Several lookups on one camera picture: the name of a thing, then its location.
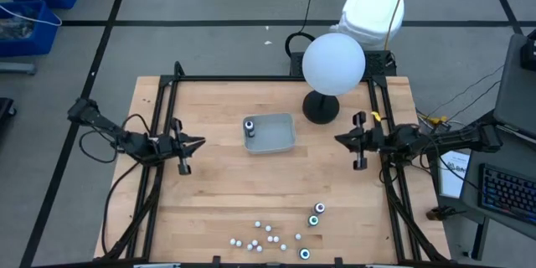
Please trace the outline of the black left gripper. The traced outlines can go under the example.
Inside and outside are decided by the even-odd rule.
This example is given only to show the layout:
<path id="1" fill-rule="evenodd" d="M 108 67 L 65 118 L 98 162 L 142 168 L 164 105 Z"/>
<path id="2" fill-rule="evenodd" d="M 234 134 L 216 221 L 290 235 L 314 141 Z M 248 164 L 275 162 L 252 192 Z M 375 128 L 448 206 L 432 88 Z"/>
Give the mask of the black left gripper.
<path id="1" fill-rule="evenodd" d="M 189 175 L 191 168 L 187 158 L 191 157 L 205 142 L 204 137 L 190 136 L 182 132 L 182 122 L 173 118 L 170 121 L 171 129 L 175 136 L 161 135 L 157 139 L 157 150 L 160 161 L 177 157 L 179 159 L 178 172 L 180 175 Z"/>

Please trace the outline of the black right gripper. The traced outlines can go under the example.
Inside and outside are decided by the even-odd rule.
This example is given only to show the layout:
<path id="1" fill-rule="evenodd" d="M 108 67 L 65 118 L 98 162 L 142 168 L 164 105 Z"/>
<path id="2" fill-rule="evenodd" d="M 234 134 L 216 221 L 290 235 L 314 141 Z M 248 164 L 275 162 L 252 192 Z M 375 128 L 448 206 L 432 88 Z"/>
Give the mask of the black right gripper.
<path id="1" fill-rule="evenodd" d="M 353 169 L 357 171 L 364 170 L 368 167 L 367 158 L 364 156 L 365 151 L 377 152 L 384 146 L 385 138 L 383 130 L 379 127 L 364 130 L 363 125 L 366 119 L 367 117 L 364 111 L 358 112 L 353 116 L 353 123 L 356 127 L 348 133 L 334 137 L 337 142 L 343 142 L 343 145 L 350 152 L 357 153 L 357 159 L 353 163 Z"/>

